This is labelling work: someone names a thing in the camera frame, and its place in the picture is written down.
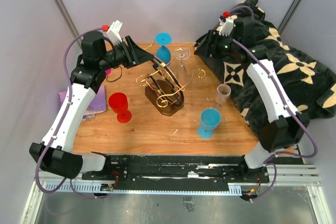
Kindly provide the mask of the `red plastic wine glass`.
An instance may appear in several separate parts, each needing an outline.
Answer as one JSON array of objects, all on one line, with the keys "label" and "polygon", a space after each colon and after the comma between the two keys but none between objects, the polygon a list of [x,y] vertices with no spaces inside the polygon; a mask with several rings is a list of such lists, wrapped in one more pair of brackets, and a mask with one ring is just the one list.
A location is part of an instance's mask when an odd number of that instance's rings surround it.
[{"label": "red plastic wine glass", "polygon": [[110,108],[117,114],[117,120],[120,123],[128,123],[132,114],[128,110],[128,98],[124,93],[116,92],[112,94],[108,99]]}]

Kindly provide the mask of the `clear wine glass front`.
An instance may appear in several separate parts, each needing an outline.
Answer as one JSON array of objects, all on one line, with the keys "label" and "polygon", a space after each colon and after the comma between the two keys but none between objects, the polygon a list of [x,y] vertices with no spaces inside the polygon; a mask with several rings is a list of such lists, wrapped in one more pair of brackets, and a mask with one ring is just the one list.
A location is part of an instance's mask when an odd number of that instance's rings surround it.
[{"label": "clear wine glass front", "polygon": [[231,88],[227,84],[220,84],[215,91],[213,109],[218,110],[230,97]]}]

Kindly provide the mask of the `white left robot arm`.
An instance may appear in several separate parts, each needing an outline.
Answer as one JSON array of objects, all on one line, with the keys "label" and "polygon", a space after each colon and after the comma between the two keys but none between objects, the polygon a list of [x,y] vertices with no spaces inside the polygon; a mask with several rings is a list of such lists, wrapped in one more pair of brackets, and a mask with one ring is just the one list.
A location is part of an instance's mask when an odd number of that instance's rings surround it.
[{"label": "white left robot arm", "polygon": [[78,127],[106,78],[106,70],[119,66],[129,69],[152,61],[154,55],[140,48],[130,36],[107,50],[106,43],[111,40],[103,35],[101,28],[83,33],[77,39],[81,41],[82,53],[74,70],[65,72],[68,81],[66,98],[50,130],[40,143],[31,144],[29,153],[36,161],[36,176],[40,170],[68,179],[74,179],[80,173],[94,172],[105,180],[112,175],[106,155],[72,152]]}]

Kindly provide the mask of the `clear wine glass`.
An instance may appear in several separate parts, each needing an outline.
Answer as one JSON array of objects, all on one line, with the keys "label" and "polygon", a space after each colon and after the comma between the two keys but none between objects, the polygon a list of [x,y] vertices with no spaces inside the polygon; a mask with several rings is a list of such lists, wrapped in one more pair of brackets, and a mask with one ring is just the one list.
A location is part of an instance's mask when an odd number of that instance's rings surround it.
[{"label": "clear wine glass", "polygon": [[176,69],[176,78],[181,85],[187,83],[187,70],[185,67],[185,61],[190,57],[191,52],[186,47],[179,47],[174,50],[174,57],[178,61],[178,67]]},{"label": "clear wine glass", "polygon": [[231,88],[227,84],[220,84],[215,91],[213,109],[218,110],[230,97]]}]

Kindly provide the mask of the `blue plastic wine glass front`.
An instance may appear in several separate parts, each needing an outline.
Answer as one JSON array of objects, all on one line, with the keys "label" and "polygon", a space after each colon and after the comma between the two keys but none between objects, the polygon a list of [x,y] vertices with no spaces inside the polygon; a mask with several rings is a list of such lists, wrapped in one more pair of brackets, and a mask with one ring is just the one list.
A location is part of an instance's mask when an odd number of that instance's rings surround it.
[{"label": "blue plastic wine glass front", "polygon": [[205,109],[200,116],[200,126],[197,129],[199,137],[209,139],[221,122],[221,114],[212,108]]}]

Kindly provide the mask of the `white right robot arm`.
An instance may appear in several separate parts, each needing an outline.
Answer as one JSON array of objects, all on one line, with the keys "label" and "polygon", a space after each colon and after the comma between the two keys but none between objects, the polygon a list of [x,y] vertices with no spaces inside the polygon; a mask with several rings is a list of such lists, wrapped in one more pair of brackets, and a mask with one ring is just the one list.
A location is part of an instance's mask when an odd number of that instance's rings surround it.
[{"label": "white right robot arm", "polygon": [[220,30],[211,29],[204,35],[195,54],[207,65],[214,63],[220,68],[223,84],[252,91],[242,101],[231,95],[236,108],[243,110],[245,102],[258,103],[256,118],[264,122],[251,126],[258,143],[238,165],[238,177],[250,182],[272,158],[286,153],[287,148],[301,140],[310,119],[298,111],[286,94],[269,50],[256,41],[253,20],[226,19]]}]

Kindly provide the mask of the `magenta plastic wine glass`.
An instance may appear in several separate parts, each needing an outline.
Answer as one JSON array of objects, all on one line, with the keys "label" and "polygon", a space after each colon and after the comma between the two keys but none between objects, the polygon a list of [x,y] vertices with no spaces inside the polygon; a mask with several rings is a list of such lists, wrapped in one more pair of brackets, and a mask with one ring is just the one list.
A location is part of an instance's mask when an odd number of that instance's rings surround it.
[{"label": "magenta plastic wine glass", "polygon": [[111,73],[111,69],[106,70],[105,73],[108,76]]}]

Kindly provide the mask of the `clear wine glass back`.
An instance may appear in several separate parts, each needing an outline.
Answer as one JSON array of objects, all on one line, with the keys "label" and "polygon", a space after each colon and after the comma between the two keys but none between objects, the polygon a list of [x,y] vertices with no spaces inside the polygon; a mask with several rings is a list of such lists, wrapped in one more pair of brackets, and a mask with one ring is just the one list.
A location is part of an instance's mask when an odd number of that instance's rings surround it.
[{"label": "clear wine glass back", "polygon": [[191,52],[186,47],[179,47],[174,50],[174,57],[178,61],[178,67],[176,69],[176,78],[181,85],[187,83],[187,70],[185,67],[185,61],[190,57]]}]

